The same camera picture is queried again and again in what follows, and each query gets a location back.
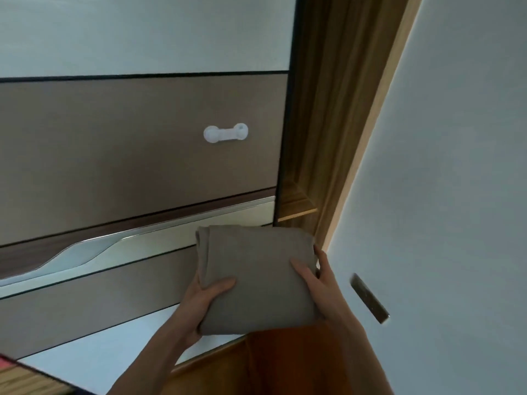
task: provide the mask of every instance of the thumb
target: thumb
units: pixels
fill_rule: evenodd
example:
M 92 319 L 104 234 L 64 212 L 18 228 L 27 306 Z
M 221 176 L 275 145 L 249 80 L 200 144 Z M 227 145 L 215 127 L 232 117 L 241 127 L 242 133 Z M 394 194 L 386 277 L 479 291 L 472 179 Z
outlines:
M 203 290 L 205 297 L 208 302 L 211 302 L 219 294 L 229 291 L 236 284 L 236 279 L 234 277 L 229 277 L 227 279 L 221 279 L 216 281 L 216 283 L 209 285 Z
M 311 270 L 298 259 L 291 258 L 291 265 L 293 266 L 294 270 L 296 270 L 296 272 L 304 279 L 307 284 L 307 288 L 309 288 L 309 292 L 315 292 L 317 288 L 322 285 L 313 272 L 311 272 Z

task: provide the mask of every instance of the white handle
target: white handle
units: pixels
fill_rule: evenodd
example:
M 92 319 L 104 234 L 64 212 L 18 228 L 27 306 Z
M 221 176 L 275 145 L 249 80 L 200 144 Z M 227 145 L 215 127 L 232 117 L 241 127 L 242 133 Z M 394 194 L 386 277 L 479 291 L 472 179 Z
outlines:
M 209 143 L 225 140 L 245 140 L 247 134 L 249 134 L 249 128 L 245 123 L 238 123 L 232 129 L 220 129 L 217 126 L 209 126 L 203 131 L 203 137 Z

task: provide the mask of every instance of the folded garment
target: folded garment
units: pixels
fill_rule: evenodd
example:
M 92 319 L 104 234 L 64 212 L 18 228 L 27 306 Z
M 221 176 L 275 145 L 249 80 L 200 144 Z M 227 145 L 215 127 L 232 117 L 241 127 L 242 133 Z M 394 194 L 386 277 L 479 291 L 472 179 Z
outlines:
M 203 334 L 245 334 L 314 323 L 318 310 L 289 263 L 297 258 L 315 272 L 313 236 L 297 228 L 209 226 L 198 228 L 196 238 L 201 285 L 227 277 L 237 280 L 210 305 L 200 326 Z

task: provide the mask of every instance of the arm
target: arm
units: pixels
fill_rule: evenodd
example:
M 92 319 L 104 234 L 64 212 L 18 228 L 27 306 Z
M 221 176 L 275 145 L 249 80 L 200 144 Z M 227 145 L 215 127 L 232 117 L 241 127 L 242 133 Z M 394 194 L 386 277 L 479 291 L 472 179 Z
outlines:
M 357 395 L 393 395 L 364 328 L 340 292 L 326 253 L 316 245 L 315 253 L 320 263 L 319 279 L 305 264 L 295 259 L 291 264 L 306 281 L 315 304 L 338 338 L 353 391 Z
M 224 279 L 202 289 L 196 273 L 174 314 L 115 381 L 108 395 L 159 394 L 181 354 L 201 338 L 198 325 L 212 300 L 230 290 L 235 282 L 235 279 Z

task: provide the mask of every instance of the person's left hand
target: person's left hand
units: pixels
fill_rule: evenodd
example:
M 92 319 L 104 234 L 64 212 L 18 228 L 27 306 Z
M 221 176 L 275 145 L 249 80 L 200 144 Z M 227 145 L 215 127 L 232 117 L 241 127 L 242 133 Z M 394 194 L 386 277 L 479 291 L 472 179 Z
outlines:
M 205 317 L 212 300 L 221 293 L 229 291 L 235 284 L 235 278 L 227 278 L 203 289 L 199 283 L 198 272 L 196 272 L 183 300 L 170 318 L 181 333 L 181 345 L 185 349 L 194 345 L 201 338 L 198 325 Z

